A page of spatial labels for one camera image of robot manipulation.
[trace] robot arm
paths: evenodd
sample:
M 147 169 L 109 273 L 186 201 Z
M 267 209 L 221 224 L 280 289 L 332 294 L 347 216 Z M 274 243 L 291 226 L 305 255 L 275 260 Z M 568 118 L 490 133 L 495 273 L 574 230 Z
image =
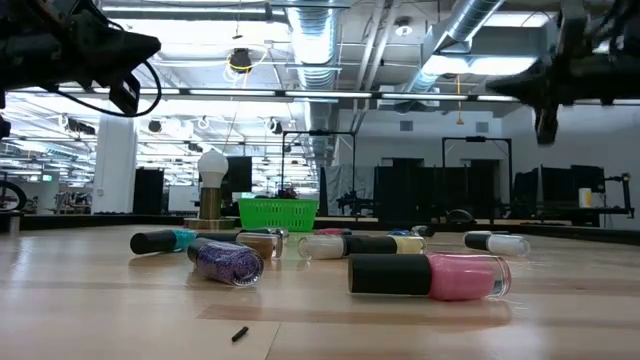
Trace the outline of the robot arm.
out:
M 140 83 L 132 71 L 160 50 L 158 39 L 114 29 L 91 0 L 7 0 L 0 5 L 0 108 L 5 92 L 93 82 L 133 116 Z
M 612 105 L 615 99 L 640 98 L 640 5 L 616 0 L 602 22 L 588 29 L 581 0 L 563 0 L 558 19 L 558 44 L 524 72 L 487 82 L 487 88 L 512 96 L 535 110 L 539 145 L 555 142 L 560 105 L 596 99 Z M 623 48 L 618 48 L 622 38 Z M 609 41 L 609 54 L 593 48 Z

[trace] yellow cable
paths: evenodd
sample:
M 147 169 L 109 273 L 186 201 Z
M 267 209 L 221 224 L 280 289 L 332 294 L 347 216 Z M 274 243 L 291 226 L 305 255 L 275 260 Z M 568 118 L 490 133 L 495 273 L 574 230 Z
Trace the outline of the yellow cable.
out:
M 456 80 L 458 82 L 458 95 L 460 95 L 460 75 L 456 76 Z M 464 124 L 464 121 L 462 121 L 462 101 L 458 101 L 458 121 L 456 123 L 458 125 Z

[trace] desk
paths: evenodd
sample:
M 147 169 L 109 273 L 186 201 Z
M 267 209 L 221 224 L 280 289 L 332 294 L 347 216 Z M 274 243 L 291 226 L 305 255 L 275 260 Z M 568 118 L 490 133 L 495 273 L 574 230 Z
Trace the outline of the desk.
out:
M 295 241 L 255 287 L 192 274 L 184 253 L 135 257 L 167 227 L 0 238 L 3 359 L 638 359 L 640 248 L 530 237 L 505 301 L 352 296 L 346 261 L 299 259 Z M 471 253 L 460 234 L 432 250 Z M 236 344 L 242 326 L 248 335 Z

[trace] nail polish bottle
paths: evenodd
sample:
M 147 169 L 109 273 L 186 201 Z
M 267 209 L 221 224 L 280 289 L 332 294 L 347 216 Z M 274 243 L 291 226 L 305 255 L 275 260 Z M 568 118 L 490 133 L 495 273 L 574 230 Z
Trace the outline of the nail polish bottle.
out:
M 236 286 L 255 284 L 264 270 L 264 261 L 254 249 L 220 241 L 196 239 L 187 249 L 189 260 L 202 276 Z
M 337 235 L 305 236 L 298 242 L 298 253 L 307 260 L 340 259 L 348 255 L 344 238 Z
M 433 237 L 435 233 L 436 232 L 433 230 L 433 228 L 427 225 L 416 225 L 411 228 L 411 235 L 413 236 Z
M 265 260 L 279 258 L 282 256 L 282 249 L 284 248 L 283 233 L 277 235 L 276 233 L 266 231 L 261 233 L 241 231 L 237 234 L 200 233 L 198 234 L 198 237 L 221 242 L 237 242 L 247 245 L 248 247 L 258 251 L 260 256 Z
M 522 236 L 500 235 L 490 231 L 469 231 L 464 234 L 464 244 L 471 249 L 509 256 L 526 256 L 531 249 Z
M 351 254 L 422 254 L 426 241 L 417 236 L 312 235 L 298 243 L 305 259 L 340 259 Z
M 327 228 L 327 229 L 318 229 L 313 232 L 314 235 L 351 235 L 351 230 L 349 229 L 338 229 L 338 228 Z
M 435 300 L 475 300 L 509 292 L 506 261 L 490 255 L 353 255 L 352 293 L 422 295 Z
M 278 235 L 279 237 L 282 238 L 282 242 L 285 243 L 285 244 L 289 240 L 289 231 L 287 229 L 283 229 L 283 228 L 260 228 L 260 229 L 250 229 L 250 230 L 242 229 L 242 230 L 240 230 L 240 233 L 243 233 L 243 232 L 251 232 L 251 233 L 254 233 L 254 234 Z
M 419 236 L 343 236 L 346 254 L 423 254 L 427 242 Z
M 193 230 L 186 229 L 137 233 L 131 237 L 129 246 L 136 255 L 184 251 L 196 239 L 197 234 Z
M 244 232 L 236 236 L 236 242 L 256 250 L 265 260 L 282 256 L 283 240 L 278 235 Z

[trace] silver ductwork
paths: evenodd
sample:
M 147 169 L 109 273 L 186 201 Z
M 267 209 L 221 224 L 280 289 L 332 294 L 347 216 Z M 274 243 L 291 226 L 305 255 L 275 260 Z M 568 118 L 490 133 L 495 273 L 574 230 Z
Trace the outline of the silver ductwork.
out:
M 471 39 L 505 0 L 458 0 L 451 16 L 443 23 L 432 26 L 427 32 L 423 53 L 425 63 L 413 79 L 404 87 L 404 92 L 426 92 L 441 74 L 429 71 L 429 58 L 435 52 L 468 53 Z
M 171 11 L 161 3 L 109 2 L 103 4 L 102 12 L 112 19 L 187 20 L 187 21 L 257 21 L 288 24 L 282 9 L 273 9 L 268 3 L 263 6 L 239 4 L 233 7 L 181 7 Z
M 289 23 L 293 29 L 293 50 L 296 62 L 305 65 L 330 65 L 336 51 L 336 28 L 338 11 L 314 7 L 287 9 Z M 334 88 L 336 72 L 329 69 L 298 70 L 300 85 L 305 90 L 331 90 Z M 305 104 L 305 116 L 308 118 L 307 130 L 335 130 L 337 106 L 326 102 Z M 311 138 L 313 157 L 318 166 L 330 164 L 332 152 L 328 151 L 327 139 Z

